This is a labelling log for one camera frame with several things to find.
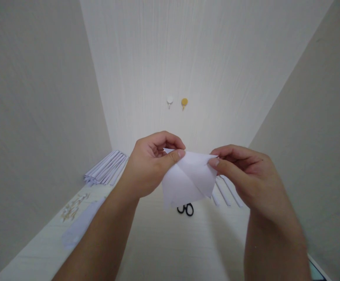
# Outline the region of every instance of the right hand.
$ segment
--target right hand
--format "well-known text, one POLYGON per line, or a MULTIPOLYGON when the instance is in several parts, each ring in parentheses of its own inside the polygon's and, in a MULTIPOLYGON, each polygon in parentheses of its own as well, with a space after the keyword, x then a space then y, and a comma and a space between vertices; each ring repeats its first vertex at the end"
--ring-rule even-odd
POLYGON ((209 165, 234 183, 251 213, 277 225, 297 222, 281 178, 269 156, 232 144, 216 148, 210 154, 219 158, 210 159, 209 165))

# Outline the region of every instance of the white wall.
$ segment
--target white wall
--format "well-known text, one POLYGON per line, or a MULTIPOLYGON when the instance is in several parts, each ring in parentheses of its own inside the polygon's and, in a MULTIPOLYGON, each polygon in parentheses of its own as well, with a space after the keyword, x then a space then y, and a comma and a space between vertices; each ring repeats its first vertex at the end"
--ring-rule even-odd
POLYGON ((113 149, 249 145, 331 2, 81 0, 113 149))
POLYGON ((283 178, 309 252, 340 280, 340 1, 335 1, 250 146, 283 178))
POLYGON ((110 151, 79 2, 0 1, 0 270, 110 151))

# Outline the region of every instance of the scissors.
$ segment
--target scissors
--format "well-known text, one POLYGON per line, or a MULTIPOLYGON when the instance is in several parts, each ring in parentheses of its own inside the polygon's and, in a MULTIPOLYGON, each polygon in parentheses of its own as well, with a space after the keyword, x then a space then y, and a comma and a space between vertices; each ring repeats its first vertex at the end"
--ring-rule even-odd
POLYGON ((193 206, 191 203, 188 203, 187 205, 183 205, 183 210, 182 211, 179 211, 179 208, 177 208, 177 211, 178 213, 184 213, 184 211, 186 211, 186 215, 189 216, 189 217, 192 217, 193 216, 193 206), (192 213, 189 213, 188 212, 188 206, 191 207, 192 209, 192 213))

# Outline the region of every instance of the sheet of paper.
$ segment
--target sheet of paper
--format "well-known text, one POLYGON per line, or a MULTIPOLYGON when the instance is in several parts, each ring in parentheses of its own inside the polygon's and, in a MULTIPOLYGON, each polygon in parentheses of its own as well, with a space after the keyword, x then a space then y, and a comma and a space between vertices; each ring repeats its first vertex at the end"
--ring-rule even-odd
MULTIPOLYGON (((166 153, 173 149, 164 148, 166 153)), ((186 155, 166 173, 162 181, 165 208, 176 208, 211 197, 217 171, 208 161, 215 155, 186 152, 186 155)))
POLYGON ((70 228, 63 233, 62 244, 65 249, 73 249, 76 247, 104 201, 105 198, 102 198, 99 201, 90 203, 85 211, 73 222, 70 228))

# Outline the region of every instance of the small paper pieces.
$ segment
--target small paper pieces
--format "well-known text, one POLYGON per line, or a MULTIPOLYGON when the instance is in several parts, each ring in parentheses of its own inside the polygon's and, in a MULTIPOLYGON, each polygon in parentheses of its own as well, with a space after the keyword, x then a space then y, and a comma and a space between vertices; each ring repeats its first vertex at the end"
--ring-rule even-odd
MULTIPOLYGON (((164 148, 166 153, 173 149, 164 148)), ((176 208, 211 197, 217 171, 208 161, 216 155, 186 152, 186 155, 165 174, 162 181, 165 208, 176 208)))
POLYGON ((70 228, 63 233, 62 244, 65 249, 73 249, 76 247, 104 201, 105 198, 102 198, 99 201, 90 203, 85 211, 73 222, 70 228))
POLYGON ((65 220, 71 219, 73 221, 73 219, 75 218, 76 212, 79 209, 79 205, 80 203, 84 200, 84 199, 88 199, 90 193, 85 193, 84 195, 77 195, 77 199, 72 201, 71 204, 67 204, 62 211, 61 214, 61 222, 64 222, 65 220))
POLYGON ((127 159, 128 157, 119 150, 111 152, 84 175, 85 183, 89 186, 108 183, 114 185, 127 159))

